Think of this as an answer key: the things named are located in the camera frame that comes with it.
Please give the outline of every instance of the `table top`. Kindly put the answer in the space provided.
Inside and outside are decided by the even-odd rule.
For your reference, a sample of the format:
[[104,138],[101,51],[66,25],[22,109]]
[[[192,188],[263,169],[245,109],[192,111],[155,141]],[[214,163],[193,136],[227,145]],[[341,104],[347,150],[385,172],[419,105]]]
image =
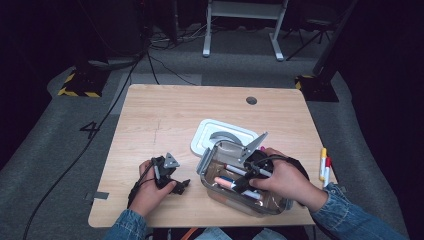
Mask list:
[[[246,98],[257,99],[255,105]],[[126,208],[139,178],[138,166],[171,153],[180,163],[172,178],[191,179],[183,195],[170,194],[148,217],[150,227],[312,225],[308,209],[298,203],[289,211],[261,218],[249,216],[208,197],[190,149],[200,122],[215,119],[258,135],[262,142],[298,159],[311,182],[322,187],[319,166],[322,143],[302,93],[296,89],[212,86],[132,85],[128,89],[98,192],[89,216],[92,227],[110,227]]]

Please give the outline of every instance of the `container lid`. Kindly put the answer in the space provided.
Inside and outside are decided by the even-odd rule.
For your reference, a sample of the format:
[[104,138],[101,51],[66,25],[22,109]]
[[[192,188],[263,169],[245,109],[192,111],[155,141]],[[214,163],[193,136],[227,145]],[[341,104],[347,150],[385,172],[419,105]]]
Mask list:
[[257,137],[258,134],[251,130],[213,119],[205,119],[200,122],[191,141],[191,150],[196,155],[202,156],[207,148],[212,149],[218,141],[230,140],[246,146]]

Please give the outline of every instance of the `red marker cap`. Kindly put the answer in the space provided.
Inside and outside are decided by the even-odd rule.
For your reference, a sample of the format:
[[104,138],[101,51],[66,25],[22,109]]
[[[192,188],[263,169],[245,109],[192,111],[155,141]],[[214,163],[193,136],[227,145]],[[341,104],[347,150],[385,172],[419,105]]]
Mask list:
[[331,167],[331,158],[330,157],[327,157],[325,159],[325,167]]

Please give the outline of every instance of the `hand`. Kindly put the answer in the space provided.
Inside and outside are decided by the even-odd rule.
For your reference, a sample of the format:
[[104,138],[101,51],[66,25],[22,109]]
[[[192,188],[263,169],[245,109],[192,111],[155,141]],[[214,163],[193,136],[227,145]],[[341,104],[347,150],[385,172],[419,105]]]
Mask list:
[[[263,150],[268,156],[283,153],[267,148]],[[292,164],[279,159],[272,161],[274,171],[270,178],[251,179],[249,184],[252,187],[269,190],[276,194],[298,201],[315,212],[318,211],[327,201],[327,193],[315,187],[302,173]]]
[[[145,161],[139,167],[140,176],[149,166],[150,160]],[[153,167],[149,169],[146,176],[141,180],[141,186],[131,203],[129,209],[146,217],[153,209],[159,206],[160,202],[174,189],[175,181],[168,183],[164,188],[158,189],[155,184],[155,173]]]

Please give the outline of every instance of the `denim sleeve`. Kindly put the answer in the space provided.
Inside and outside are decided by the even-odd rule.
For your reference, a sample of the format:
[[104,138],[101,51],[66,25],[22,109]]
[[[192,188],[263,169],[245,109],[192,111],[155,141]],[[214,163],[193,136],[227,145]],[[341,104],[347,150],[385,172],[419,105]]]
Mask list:
[[132,210],[126,209],[121,213],[103,239],[144,240],[145,234],[146,221],[144,218]]
[[324,189],[328,200],[312,218],[339,239],[406,239],[381,219],[352,204],[330,183]]

